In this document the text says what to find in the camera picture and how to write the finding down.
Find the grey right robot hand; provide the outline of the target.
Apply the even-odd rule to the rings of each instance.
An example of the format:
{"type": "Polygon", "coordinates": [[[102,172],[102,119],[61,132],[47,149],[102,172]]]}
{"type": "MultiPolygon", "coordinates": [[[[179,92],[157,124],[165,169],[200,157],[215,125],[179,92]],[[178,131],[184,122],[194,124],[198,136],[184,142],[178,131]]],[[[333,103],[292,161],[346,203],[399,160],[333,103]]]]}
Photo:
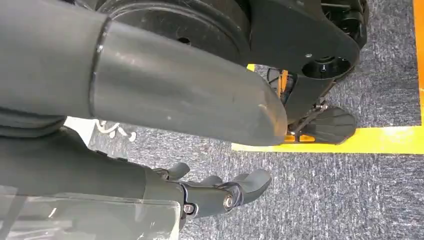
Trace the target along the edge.
{"type": "Polygon", "coordinates": [[[285,109],[245,67],[58,0],[0,3],[0,237],[176,240],[272,181],[258,169],[184,181],[85,145],[67,117],[253,146],[282,143],[285,109]]]}

